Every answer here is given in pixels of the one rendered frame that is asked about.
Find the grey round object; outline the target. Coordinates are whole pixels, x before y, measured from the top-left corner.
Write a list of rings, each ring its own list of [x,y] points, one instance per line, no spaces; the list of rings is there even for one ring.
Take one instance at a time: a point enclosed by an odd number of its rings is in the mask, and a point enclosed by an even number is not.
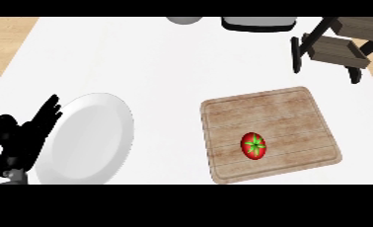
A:
[[[177,25],[191,25],[201,20],[202,17],[167,17],[167,19]]]

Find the tiered wooden basket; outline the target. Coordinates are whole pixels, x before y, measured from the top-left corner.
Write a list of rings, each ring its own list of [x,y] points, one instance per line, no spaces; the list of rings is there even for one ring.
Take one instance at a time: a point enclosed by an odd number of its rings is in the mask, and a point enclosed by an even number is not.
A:
[[[319,62],[341,65],[357,84],[362,70],[373,61],[373,17],[323,17],[311,33],[292,37],[294,71],[303,68],[303,56]]]

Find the red tomato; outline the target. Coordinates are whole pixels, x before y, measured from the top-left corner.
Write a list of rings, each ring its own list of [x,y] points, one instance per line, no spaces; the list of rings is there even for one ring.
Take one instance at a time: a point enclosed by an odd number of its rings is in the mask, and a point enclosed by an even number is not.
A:
[[[245,156],[251,160],[260,160],[267,152],[267,144],[263,136],[255,132],[247,133],[241,140],[241,148]]]

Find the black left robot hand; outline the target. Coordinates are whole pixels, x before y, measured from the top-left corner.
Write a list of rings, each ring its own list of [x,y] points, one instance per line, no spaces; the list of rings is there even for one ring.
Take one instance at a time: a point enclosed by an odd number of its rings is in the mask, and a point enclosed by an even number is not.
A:
[[[34,118],[24,124],[0,114],[0,177],[12,170],[28,172],[37,162],[46,139],[62,117],[59,96],[52,95]]]

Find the wooden cutting board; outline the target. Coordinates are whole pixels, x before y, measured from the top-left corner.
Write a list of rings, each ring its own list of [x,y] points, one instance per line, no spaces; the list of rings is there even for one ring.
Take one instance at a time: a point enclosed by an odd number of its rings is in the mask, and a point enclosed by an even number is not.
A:
[[[201,104],[213,180],[232,184],[334,165],[342,156],[311,92],[306,87],[208,100]],[[260,160],[241,148],[247,133],[267,144]]]

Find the white plate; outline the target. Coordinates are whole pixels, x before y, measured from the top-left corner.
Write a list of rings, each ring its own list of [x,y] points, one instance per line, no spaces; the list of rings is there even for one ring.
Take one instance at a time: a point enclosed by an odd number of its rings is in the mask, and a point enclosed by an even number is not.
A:
[[[112,94],[78,97],[62,117],[36,164],[42,184],[102,185],[115,176],[135,140],[135,118]]]

